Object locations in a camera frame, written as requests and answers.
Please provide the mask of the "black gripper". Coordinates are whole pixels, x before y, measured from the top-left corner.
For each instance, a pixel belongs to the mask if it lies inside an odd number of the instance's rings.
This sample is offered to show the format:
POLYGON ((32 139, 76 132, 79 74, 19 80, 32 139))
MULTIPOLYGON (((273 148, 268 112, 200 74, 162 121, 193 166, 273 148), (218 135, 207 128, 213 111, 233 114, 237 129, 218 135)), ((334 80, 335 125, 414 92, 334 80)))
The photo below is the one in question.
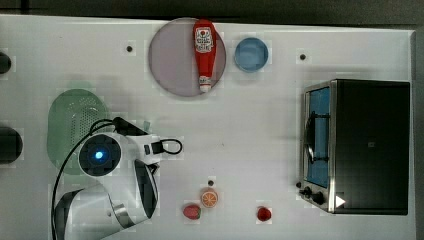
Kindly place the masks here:
POLYGON ((147 132, 141 130, 137 126, 129 123, 121 117, 115 117, 112 120, 115 127, 115 132, 123 136, 144 136, 147 132))

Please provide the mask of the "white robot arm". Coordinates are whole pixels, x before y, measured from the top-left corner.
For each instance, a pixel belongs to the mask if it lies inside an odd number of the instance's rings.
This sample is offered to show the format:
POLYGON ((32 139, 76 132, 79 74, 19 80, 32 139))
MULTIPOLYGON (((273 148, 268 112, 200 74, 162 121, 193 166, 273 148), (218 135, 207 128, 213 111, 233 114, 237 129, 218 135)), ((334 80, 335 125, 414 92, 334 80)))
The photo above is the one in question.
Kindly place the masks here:
POLYGON ((102 240, 150 219, 163 152, 160 137, 120 117, 95 122, 69 154, 97 184, 52 200, 52 239, 102 240))

